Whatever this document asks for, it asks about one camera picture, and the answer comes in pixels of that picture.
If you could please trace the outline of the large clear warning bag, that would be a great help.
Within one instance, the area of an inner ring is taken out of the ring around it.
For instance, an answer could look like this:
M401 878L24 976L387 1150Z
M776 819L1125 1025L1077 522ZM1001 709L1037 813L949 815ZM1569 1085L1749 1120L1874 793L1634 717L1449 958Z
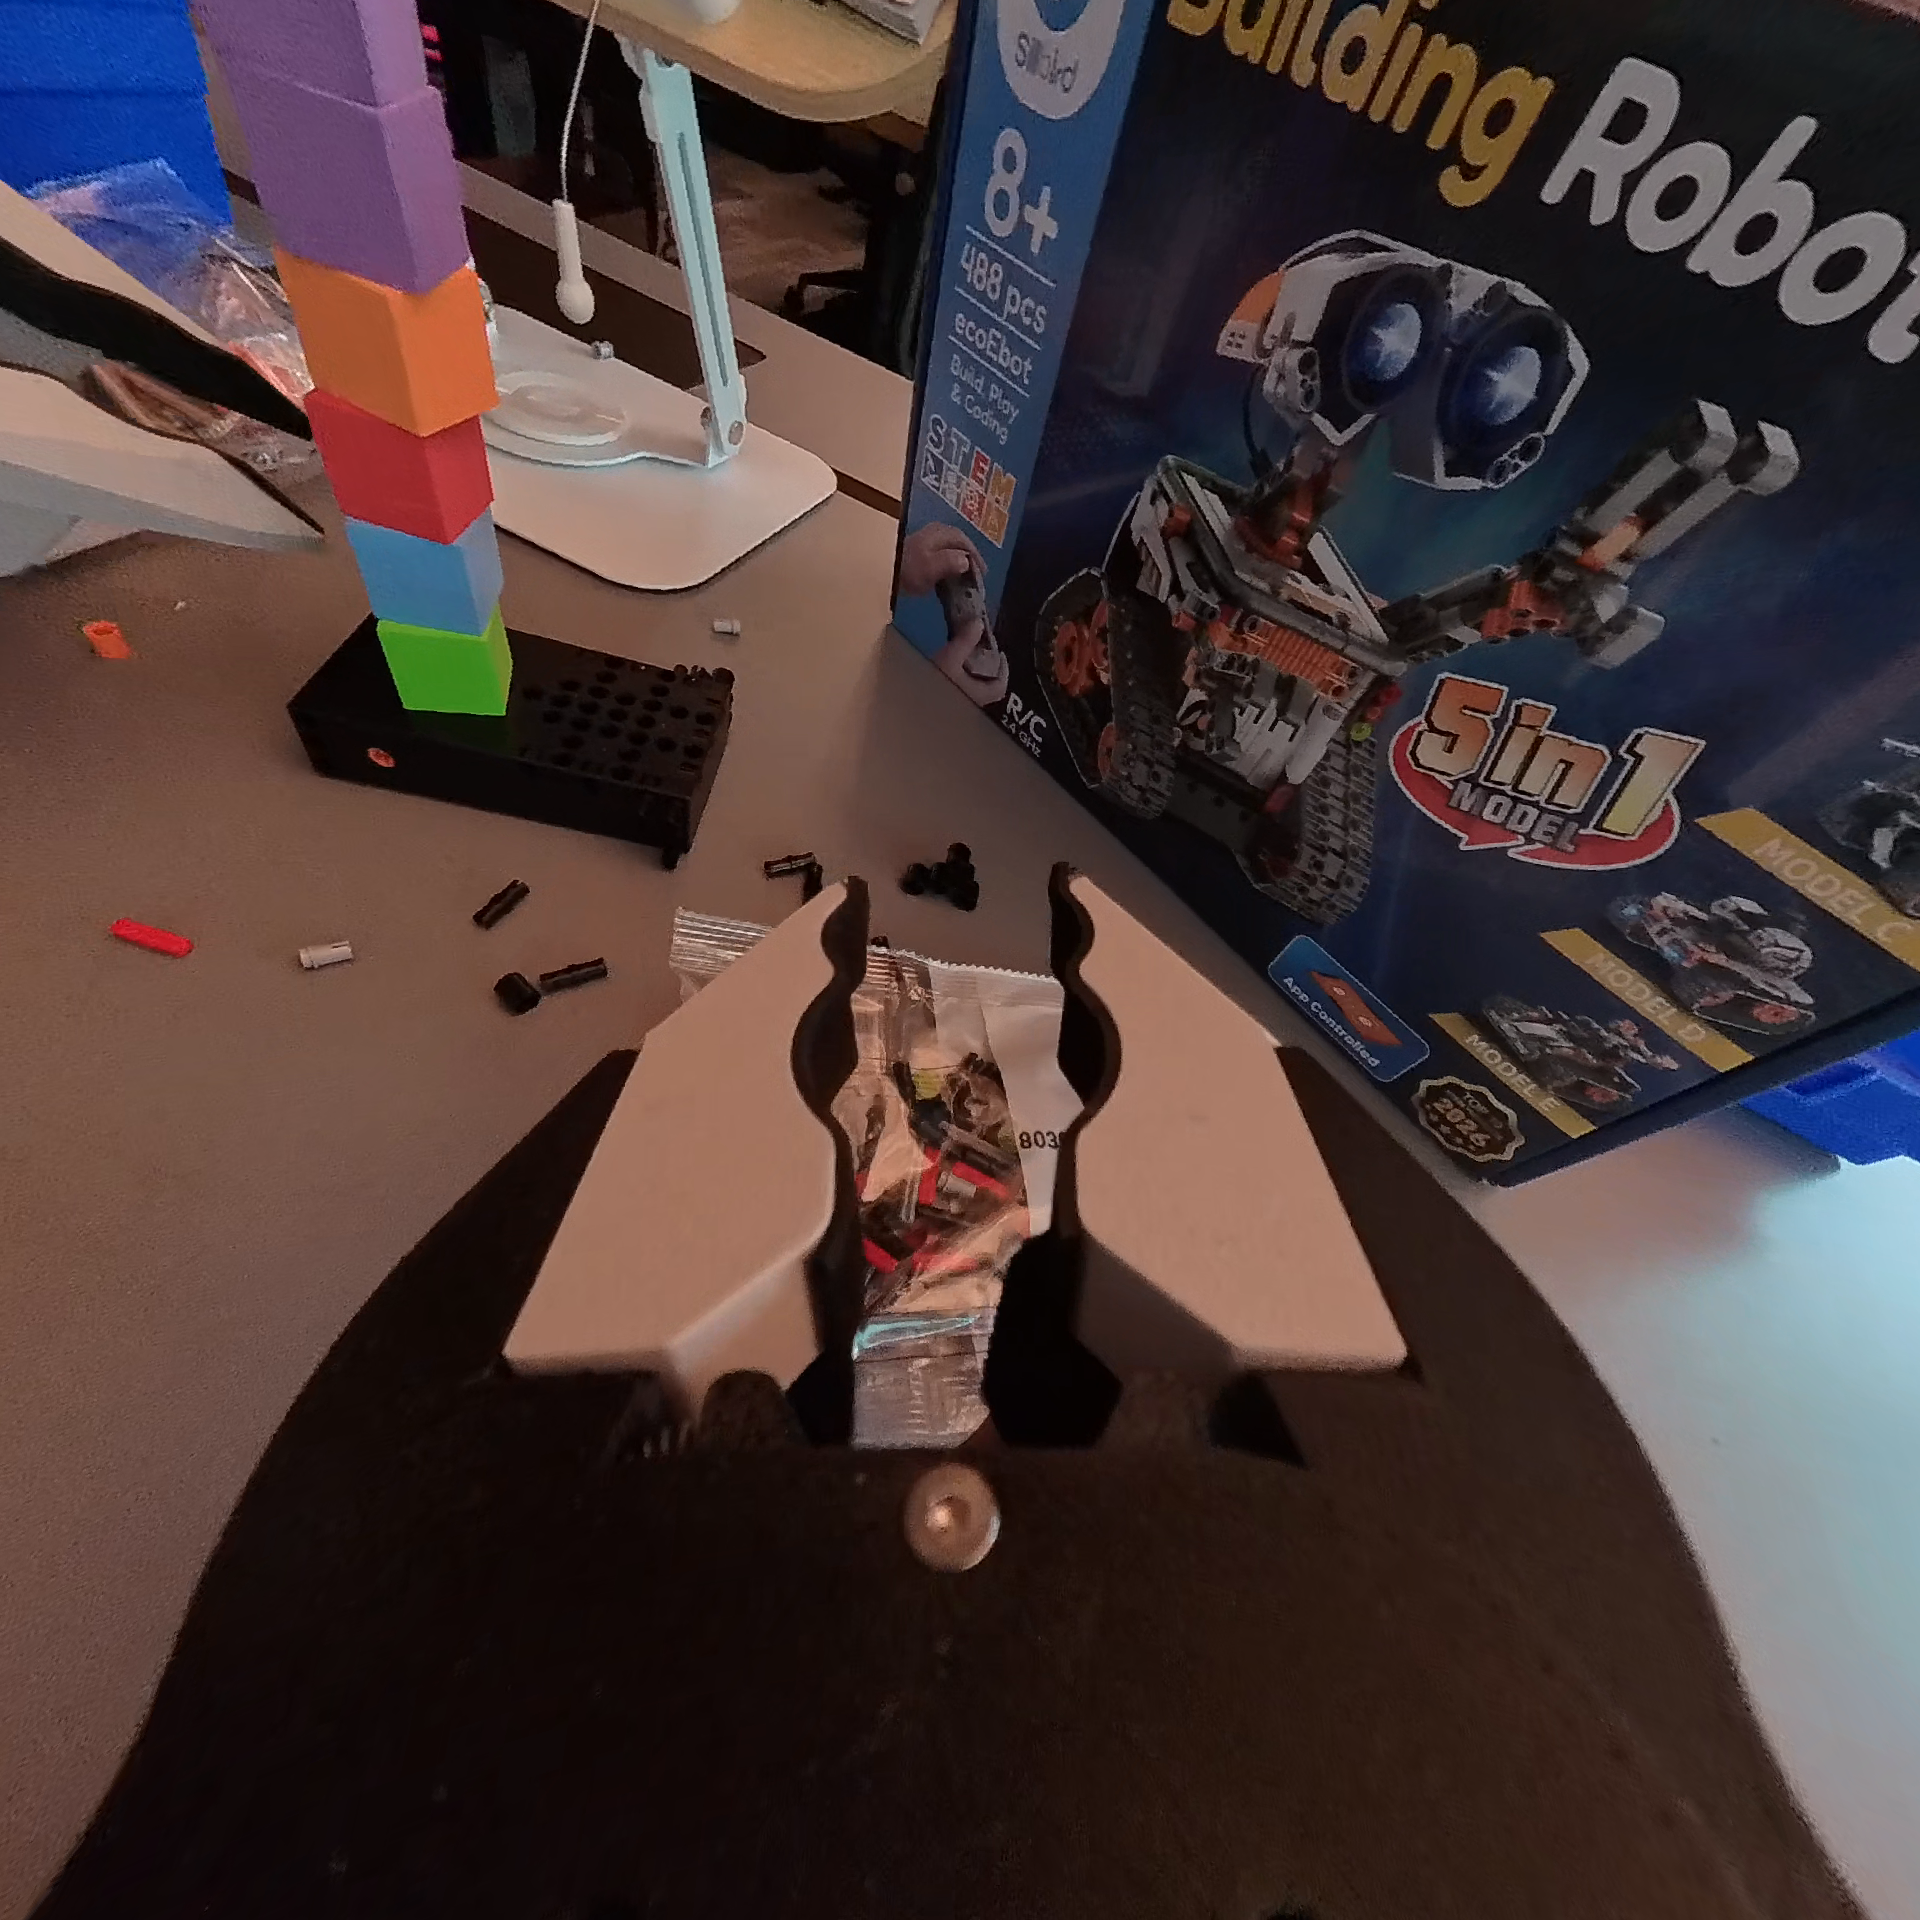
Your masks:
M85 176L44 182L31 187L31 200L156 297L204 325L297 409L304 407L313 383L269 253L217 215L169 160L128 160ZM125 421L202 442L289 482L321 473L321 455L309 439L192 400L154 375L104 371L98 359L40 347L36 336L15 322L4 325L7 359L36 361L42 354Z

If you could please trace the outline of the orange foam cube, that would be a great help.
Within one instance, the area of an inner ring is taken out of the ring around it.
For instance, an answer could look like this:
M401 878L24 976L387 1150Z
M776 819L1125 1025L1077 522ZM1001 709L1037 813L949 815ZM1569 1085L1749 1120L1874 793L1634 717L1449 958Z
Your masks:
M275 258L316 390L420 439L497 407L473 266L409 296L282 247Z

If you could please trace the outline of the green foam cube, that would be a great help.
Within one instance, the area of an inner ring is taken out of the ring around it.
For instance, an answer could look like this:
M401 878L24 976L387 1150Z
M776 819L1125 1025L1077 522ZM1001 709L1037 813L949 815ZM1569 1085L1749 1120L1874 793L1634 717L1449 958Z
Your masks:
M481 632L377 617L375 635L409 713L501 718L512 699L512 643L498 606Z

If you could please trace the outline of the purple foam cube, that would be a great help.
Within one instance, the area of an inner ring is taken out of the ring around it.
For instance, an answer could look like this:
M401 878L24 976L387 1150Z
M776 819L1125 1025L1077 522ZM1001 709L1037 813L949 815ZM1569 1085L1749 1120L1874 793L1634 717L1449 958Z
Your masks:
M289 81L357 106L395 106L428 88L413 2L192 2L233 90Z
M242 64L228 88L283 253L413 296L469 264L460 171L428 83L371 106Z

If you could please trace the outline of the blue robot kit box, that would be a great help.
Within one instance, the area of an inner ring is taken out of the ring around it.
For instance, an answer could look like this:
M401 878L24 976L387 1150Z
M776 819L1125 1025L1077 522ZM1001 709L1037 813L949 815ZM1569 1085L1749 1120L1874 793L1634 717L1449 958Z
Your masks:
M1915 1031L1915 6L960 6L892 626L1484 1184Z

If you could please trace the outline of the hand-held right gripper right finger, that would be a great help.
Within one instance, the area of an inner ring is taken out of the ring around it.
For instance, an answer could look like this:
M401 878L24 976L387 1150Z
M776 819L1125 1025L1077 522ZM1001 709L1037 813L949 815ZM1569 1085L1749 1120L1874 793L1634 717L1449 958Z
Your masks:
M1048 878L1074 1096L1000 1298L984 1401L1017 1449L1188 1426L1291 1449L1275 1376L1392 1376L1409 1345L1281 1042L1092 878Z

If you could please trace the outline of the black perforated building plate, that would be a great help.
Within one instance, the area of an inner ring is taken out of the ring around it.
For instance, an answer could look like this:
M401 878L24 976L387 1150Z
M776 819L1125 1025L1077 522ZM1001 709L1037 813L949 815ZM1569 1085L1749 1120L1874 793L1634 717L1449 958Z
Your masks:
M289 705L311 769L419 800L689 854L729 744L735 673L507 632L504 717L408 712L367 617Z

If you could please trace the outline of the long blue plastic bin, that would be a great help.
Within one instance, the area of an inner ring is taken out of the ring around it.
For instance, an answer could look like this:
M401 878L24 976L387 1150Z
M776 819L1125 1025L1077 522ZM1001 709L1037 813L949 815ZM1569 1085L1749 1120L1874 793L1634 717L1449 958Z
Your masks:
M137 160L227 202L188 6L4 2L3 179L27 191Z

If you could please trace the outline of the clear plastic parts bag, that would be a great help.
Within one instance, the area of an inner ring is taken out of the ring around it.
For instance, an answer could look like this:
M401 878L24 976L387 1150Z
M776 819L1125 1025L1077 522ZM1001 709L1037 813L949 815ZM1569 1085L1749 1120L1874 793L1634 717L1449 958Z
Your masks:
M1050 1229L1082 1114L1058 1062L1053 976L872 946L853 994L857 1065L832 1111L851 1147L867 1259L853 1439L947 1449L987 1416L1004 1279Z

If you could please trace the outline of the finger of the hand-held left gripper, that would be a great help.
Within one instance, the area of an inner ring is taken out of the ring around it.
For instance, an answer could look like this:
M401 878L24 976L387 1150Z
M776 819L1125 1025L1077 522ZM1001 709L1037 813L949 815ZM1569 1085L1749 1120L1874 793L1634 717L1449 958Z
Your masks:
M3 371L3 574L48 563L80 523L291 553L316 519L215 449L108 414L59 379Z
M65 230L47 207L10 186L3 202L7 369L65 385L122 369L292 439L313 439L304 405L244 354Z

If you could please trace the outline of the white booklet stand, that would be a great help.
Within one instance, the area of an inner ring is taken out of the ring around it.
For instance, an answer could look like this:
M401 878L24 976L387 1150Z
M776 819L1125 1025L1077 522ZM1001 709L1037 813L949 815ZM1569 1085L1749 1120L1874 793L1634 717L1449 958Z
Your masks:
M820 507L840 481L876 481L877 505L900 512L909 379L743 304L745 338L770 377L768 424L751 418L736 359L736 318L701 146L692 78L770 112L815 125L923 118L944 74L953 6L939 6L921 45L844 6L567 6L585 27L623 40L671 211L683 286L658 256L579 225L569 207L541 209L515 184L461 166L466 211L548 242L577 297L585 270L672 302L692 322L705 385L687 392L594 344L567 338L497 304L497 361L507 395L552 400L544 432L612 429L607 446L515 439L489 424L497 523L504 533L594 573L612 586L681 593L707 586Z

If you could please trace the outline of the blue foam cube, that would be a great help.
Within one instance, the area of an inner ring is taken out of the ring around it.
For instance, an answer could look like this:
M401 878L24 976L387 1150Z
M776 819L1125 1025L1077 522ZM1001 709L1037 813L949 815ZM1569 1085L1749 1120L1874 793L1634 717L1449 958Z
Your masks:
M443 634L482 634L504 586L491 511L435 542L367 519L343 519L375 617Z

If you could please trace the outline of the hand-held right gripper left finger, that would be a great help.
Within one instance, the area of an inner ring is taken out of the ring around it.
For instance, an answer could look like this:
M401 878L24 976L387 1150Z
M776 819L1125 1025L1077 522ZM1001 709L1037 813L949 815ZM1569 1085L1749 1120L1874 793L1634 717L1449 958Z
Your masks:
M722 1376L815 1376L804 1430L851 1439L867 1267L832 1105L868 919L865 881L825 887L648 1035L504 1345L517 1374L653 1376L681 1417Z

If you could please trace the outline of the red foam cube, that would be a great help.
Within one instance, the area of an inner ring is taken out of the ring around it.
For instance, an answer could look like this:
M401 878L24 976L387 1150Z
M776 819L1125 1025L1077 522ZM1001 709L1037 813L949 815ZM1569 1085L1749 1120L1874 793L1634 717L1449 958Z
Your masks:
M419 437L328 392L311 392L304 411L345 517L452 544L489 511L489 455L476 416Z

